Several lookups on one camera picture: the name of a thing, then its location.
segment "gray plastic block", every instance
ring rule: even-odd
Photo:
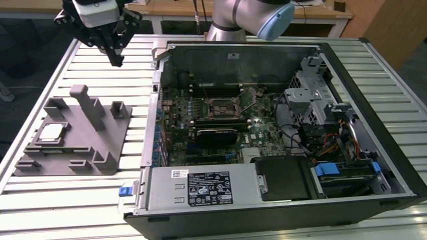
[[[79,172],[79,171],[90,171],[92,166],[91,163],[84,160],[84,159],[79,159],[79,160],[70,160],[70,164],[68,167],[72,169],[72,171]]]
[[[60,98],[47,101],[55,117],[48,115],[43,121],[16,163],[16,176],[114,175],[118,171],[132,107],[123,103],[102,106],[96,98],[87,96],[87,86],[71,89],[82,105],[67,106]],[[94,119],[102,122],[103,130],[96,129],[100,125]],[[51,126],[52,132],[42,138],[43,129],[51,124],[64,128],[60,132],[58,125]]]
[[[130,118],[130,112],[127,110],[126,103],[123,101],[114,101],[111,103],[111,108],[110,108],[112,117],[115,119],[127,119]]]
[[[75,98],[80,104],[82,111],[91,122],[96,131],[106,129],[102,117],[104,115],[104,110],[100,101],[96,99],[95,102],[91,100],[88,95],[87,85],[74,85],[70,89],[70,96]]]
[[[22,171],[34,172],[40,170],[40,164],[35,160],[22,160],[16,164],[16,168]]]
[[[62,97],[51,97],[43,109],[51,118],[64,118],[62,110],[68,109],[68,105]]]

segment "wooden table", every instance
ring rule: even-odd
[[[212,19],[212,2],[214,0],[204,0],[208,20]],[[293,23],[333,25],[329,37],[341,37],[354,15],[350,11],[334,11],[333,2],[334,0],[327,0],[323,6],[297,9]],[[198,0],[198,6],[203,20],[202,0]],[[195,20],[192,0],[151,0],[148,5],[130,4],[128,8],[140,12],[144,15],[143,19],[151,21],[155,34],[163,34],[162,21]],[[52,19],[60,10],[62,0],[0,0],[0,18]]]

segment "white label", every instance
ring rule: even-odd
[[[239,59],[240,54],[239,53],[228,53],[227,58],[228,59]]]
[[[172,170],[172,176],[171,178],[187,178],[188,176],[188,169],[179,169],[179,170]]]

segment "sticker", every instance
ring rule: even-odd
[[[188,205],[191,207],[234,203],[230,172],[188,173]]]
[[[227,58],[228,59],[239,59],[240,53],[228,53]]]
[[[171,178],[174,178],[174,179],[187,178],[187,175],[188,175],[188,169],[178,169],[178,170],[172,170]]]

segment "black power cable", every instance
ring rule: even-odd
[[[305,11],[305,24],[307,23],[307,13],[306,13],[306,7],[311,7],[313,4],[301,4],[298,1],[295,1],[297,4],[294,4],[294,6],[301,6],[303,8],[303,11]]]

